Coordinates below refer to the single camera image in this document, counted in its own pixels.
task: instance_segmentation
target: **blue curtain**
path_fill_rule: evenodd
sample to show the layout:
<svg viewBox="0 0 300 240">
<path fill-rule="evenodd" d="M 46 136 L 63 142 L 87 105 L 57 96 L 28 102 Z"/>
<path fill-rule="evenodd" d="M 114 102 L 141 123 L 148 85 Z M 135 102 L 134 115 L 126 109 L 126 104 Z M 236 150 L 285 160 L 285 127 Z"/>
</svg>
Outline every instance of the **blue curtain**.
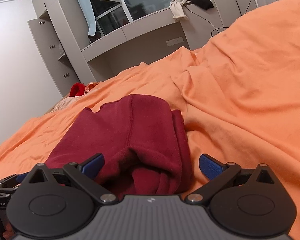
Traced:
<svg viewBox="0 0 300 240">
<path fill-rule="evenodd" d="M 91 2 L 90 0 L 78 0 L 78 2 L 89 26 L 88 35 L 94 36 L 97 30 L 97 23 L 94 17 Z"/>
</svg>

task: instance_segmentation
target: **orange bedsheet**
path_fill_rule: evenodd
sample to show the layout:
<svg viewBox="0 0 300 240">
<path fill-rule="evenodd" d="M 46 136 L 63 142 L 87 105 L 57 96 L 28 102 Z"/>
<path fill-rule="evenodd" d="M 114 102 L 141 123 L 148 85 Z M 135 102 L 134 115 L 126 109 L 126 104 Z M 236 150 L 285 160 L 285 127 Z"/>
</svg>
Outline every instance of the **orange bedsheet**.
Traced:
<svg viewBox="0 0 300 240">
<path fill-rule="evenodd" d="M 29 120 L 0 146 L 0 178 L 44 162 L 84 107 L 96 112 L 131 93 L 182 111 L 195 174 L 189 191 L 207 181 L 201 153 L 244 168 L 268 163 L 297 205 L 290 235 L 300 240 L 300 0 L 256 9 L 196 53 L 182 47 L 142 63 L 69 108 Z"/>
</svg>

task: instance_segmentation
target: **bed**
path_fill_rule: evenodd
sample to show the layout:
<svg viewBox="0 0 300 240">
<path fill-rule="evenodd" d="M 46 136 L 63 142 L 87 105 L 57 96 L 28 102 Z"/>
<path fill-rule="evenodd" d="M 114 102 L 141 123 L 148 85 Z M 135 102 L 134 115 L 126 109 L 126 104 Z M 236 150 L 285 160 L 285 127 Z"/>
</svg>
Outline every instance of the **bed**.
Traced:
<svg viewBox="0 0 300 240">
<path fill-rule="evenodd" d="M 0 179 L 44 162 L 83 108 L 96 112 L 129 94 L 181 110 L 195 177 L 188 192 L 207 182 L 201 153 L 244 168 L 268 163 L 297 206 L 290 236 L 300 240 L 300 0 L 253 10 L 201 49 L 141 63 L 68 108 L 30 119 L 0 146 Z"/>
</svg>

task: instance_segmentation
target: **white wall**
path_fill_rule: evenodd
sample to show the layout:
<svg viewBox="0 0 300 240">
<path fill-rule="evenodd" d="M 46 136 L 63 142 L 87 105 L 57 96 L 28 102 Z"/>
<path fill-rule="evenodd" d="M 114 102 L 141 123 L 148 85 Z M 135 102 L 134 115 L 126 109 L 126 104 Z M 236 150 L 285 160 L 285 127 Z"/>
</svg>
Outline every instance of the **white wall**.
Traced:
<svg viewBox="0 0 300 240">
<path fill-rule="evenodd" d="M 62 98 L 32 38 L 31 0 L 0 3 L 0 144 Z"/>
</svg>

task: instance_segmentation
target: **finger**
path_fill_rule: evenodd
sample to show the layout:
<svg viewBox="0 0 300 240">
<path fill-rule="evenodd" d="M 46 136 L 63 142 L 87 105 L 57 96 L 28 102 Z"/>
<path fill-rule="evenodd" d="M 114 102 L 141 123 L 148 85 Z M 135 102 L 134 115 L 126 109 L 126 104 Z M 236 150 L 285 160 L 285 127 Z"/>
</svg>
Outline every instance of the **finger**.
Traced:
<svg viewBox="0 0 300 240">
<path fill-rule="evenodd" d="M 7 230 L 8 232 L 13 231 L 12 226 L 11 226 L 10 223 L 6 224 L 5 228 L 6 228 L 6 230 Z"/>
<path fill-rule="evenodd" d="M 2 236 L 4 239 L 9 240 L 14 236 L 14 232 L 5 231 Z"/>
</svg>

